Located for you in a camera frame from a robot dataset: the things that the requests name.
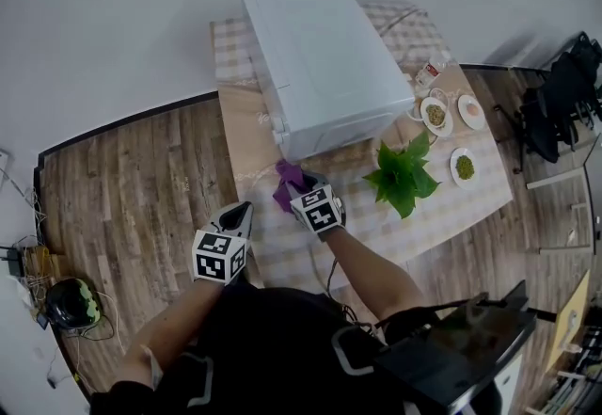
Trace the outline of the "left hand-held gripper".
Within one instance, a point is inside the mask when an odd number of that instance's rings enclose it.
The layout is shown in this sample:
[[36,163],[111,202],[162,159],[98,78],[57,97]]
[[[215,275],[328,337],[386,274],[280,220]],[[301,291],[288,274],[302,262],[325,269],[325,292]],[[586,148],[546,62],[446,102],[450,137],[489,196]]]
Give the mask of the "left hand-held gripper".
[[195,279],[230,284],[246,267],[247,240],[252,229],[254,206],[250,201],[231,203],[210,218],[218,231],[196,231],[192,246]]

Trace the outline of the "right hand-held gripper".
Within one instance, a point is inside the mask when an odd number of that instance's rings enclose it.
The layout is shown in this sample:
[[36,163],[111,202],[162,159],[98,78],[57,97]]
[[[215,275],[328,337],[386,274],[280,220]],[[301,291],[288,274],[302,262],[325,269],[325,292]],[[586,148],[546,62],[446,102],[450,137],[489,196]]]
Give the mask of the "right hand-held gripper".
[[325,175],[304,170],[304,186],[287,184],[291,208],[297,220],[320,237],[333,228],[344,228],[346,211]]

